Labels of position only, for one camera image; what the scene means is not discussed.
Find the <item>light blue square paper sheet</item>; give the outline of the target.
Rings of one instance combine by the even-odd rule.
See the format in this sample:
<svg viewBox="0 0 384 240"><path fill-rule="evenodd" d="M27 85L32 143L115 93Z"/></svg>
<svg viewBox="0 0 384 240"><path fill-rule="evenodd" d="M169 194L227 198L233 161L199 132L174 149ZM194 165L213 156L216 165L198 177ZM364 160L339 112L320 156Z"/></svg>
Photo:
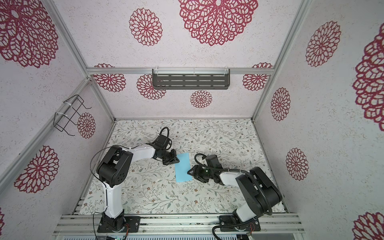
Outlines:
<svg viewBox="0 0 384 240"><path fill-rule="evenodd" d="M176 182L183 183L191 181L193 177L188 174L188 171L191 169L189 153L178 154L177 158L179 159L179 163L175 164Z"/></svg>

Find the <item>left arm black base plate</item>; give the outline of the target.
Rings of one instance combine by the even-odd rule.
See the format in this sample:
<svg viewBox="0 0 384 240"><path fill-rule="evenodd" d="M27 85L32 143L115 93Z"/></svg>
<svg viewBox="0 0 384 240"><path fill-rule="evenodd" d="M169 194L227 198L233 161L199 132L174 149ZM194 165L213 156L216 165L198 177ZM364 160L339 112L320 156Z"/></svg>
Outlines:
<svg viewBox="0 0 384 240"><path fill-rule="evenodd" d="M140 226L140 217L127 217L120 216L116 219L109 218L108 216L102 217L98 233L137 233Z"/></svg>

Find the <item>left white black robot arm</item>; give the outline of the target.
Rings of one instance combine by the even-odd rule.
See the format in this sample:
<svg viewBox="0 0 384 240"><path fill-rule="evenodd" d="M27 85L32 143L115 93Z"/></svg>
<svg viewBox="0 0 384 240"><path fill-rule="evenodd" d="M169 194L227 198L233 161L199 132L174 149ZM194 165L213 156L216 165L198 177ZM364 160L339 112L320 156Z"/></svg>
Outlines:
<svg viewBox="0 0 384 240"><path fill-rule="evenodd" d="M119 145L108 148L97 167L99 180L105 185L105 215L108 218L115 220L123 213L121 184L127 178L131 164L145 159L160 160L165 166L180 162L175 150L169 151L149 144L134 148Z"/></svg>

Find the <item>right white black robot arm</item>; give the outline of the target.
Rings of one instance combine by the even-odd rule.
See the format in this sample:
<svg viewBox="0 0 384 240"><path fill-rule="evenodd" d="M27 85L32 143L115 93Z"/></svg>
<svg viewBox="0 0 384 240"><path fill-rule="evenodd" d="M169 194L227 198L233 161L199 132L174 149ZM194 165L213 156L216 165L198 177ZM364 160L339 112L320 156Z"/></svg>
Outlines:
<svg viewBox="0 0 384 240"><path fill-rule="evenodd" d="M202 183L214 180L223 186L239 188L246 203L233 213L233 220L237 224L263 215L272 215L272 207L283 200L280 190L259 167L247 172L238 169L217 169L205 165L195 165L188 171L188 175Z"/></svg>

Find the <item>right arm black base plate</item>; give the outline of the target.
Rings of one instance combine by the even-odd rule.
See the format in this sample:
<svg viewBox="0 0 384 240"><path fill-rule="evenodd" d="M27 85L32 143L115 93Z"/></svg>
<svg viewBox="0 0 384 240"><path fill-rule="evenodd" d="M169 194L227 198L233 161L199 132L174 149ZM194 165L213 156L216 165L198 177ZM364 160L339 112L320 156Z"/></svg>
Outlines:
<svg viewBox="0 0 384 240"><path fill-rule="evenodd" d="M261 230L260 222L257 218L251 218L248 221L241 222L234 216L219 216L221 232L258 232Z"/></svg>

